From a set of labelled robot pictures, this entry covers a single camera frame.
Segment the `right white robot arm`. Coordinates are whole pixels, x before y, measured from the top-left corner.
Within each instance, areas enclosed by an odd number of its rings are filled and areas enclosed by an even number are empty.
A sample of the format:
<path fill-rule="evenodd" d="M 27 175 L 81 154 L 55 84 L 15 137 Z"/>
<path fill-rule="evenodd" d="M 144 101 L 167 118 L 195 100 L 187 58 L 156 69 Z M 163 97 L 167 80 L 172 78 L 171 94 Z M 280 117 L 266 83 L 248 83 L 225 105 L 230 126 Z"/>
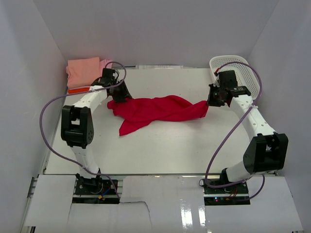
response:
<path fill-rule="evenodd" d="M 248 88 L 238 84 L 235 71 L 219 72 L 218 83 L 209 87 L 208 105 L 228 105 L 239 117 L 239 122 L 250 140 L 242 160 L 222 170 L 217 182 L 220 189 L 229 194 L 237 188 L 239 181 L 247 180 L 255 174 L 282 170 L 289 143 L 288 137 L 284 133 L 277 133 L 265 121 Z"/>

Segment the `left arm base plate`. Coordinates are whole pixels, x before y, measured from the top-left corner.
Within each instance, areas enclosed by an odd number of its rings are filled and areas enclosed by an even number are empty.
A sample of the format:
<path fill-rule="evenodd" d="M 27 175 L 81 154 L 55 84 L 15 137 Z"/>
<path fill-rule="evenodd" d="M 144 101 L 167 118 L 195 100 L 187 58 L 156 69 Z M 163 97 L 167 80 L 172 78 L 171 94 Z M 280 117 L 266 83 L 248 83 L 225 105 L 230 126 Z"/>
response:
<path fill-rule="evenodd" d="M 118 180 L 76 180 L 72 203 L 76 204 L 119 204 Z"/>

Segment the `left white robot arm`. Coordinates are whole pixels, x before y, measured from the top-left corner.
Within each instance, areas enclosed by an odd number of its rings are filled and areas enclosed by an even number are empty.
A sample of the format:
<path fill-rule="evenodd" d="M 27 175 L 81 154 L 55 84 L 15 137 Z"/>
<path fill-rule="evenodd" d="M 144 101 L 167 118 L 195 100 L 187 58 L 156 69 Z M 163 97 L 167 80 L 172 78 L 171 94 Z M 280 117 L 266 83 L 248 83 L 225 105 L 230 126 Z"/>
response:
<path fill-rule="evenodd" d="M 90 86 L 85 94 L 73 105 L 65 105 L 61 113 L 61 139 L 71 148 L 80 166 L 80 175 L 89 178 L 86 188 L 93 194 L 102 190 L 103 182 L 96 178 L 101 171 L 89 147 L 94 138 L 92 113 L 109 96 L 114 102 L 123 103 L 131 99 L 125 82 L 118 80 L 119 73 L 104 68 L 102 76 Z"/>

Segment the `folded peach t shirt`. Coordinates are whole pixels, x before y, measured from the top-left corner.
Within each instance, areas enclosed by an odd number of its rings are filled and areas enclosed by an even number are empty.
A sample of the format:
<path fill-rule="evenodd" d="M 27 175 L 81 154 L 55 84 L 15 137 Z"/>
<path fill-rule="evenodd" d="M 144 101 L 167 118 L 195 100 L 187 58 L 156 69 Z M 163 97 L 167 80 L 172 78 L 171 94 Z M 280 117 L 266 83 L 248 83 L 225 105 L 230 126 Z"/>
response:
<path fill-rule="evenodd" d="M 67 87 L 75 89 L 91 85 L 101 76 L 99 57 L 68 60 L 66 67 L 68 75 Z"/>

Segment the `folded orange t shirt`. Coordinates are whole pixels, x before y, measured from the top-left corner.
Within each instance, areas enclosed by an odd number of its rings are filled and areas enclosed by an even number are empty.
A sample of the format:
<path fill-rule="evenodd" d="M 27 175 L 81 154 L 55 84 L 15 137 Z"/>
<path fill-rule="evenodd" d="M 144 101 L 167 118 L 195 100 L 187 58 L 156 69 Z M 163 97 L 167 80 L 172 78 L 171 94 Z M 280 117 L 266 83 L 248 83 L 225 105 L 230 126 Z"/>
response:
<path fill-rule="evenodd" d="M 89 91 L 89 87 L 69 89 L 68 94 L 82 93 L 86 91 Z"/>

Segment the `red t shirt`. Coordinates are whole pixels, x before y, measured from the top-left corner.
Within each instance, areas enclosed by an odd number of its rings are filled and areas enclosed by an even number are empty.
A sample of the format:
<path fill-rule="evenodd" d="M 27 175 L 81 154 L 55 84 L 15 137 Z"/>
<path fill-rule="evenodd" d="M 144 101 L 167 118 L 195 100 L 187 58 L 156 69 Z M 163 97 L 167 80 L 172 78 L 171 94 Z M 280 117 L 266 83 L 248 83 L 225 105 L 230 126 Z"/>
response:
<path fill-rule="evenodd" d="M 207 101 L 192 104 L 186 99 L 169 95 L 160 98 L 127 99 L 126 102 L 111 100 L 107 108 L 114 116 L 123 118 L 119 135 L 135 132 L 154 121 L 182 122 L 204 118 L 208 111 Z"/>

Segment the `white plastic basket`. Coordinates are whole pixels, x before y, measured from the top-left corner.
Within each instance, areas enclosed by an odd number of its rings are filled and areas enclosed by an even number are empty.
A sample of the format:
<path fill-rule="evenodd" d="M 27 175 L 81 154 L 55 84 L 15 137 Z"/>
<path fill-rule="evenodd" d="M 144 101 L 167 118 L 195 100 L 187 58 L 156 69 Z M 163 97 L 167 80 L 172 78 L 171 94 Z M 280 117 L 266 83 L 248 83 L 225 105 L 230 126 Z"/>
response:
<path fill-rule="evenodd" d="M 238 62 L 238 63 L 228 64 L 223 68 L 221 68 L 219 72 L 227 70 L 235 71 L 238 86 L 246 86 L 250 91 L 253 100 L 255 100 L 259 93 L 259 83 L 253 70 L 245 65 L 240 64 L 240 62 L 248 64 L 248 62 L 241 56 L 222 55 L 211 58 L 209 61 L 209 67 L 212 76 L 212 82 L 218 84 L 217 83 L 218 77 L 216 77 L 214 74 L 216 69 L 230 62 Z"/>

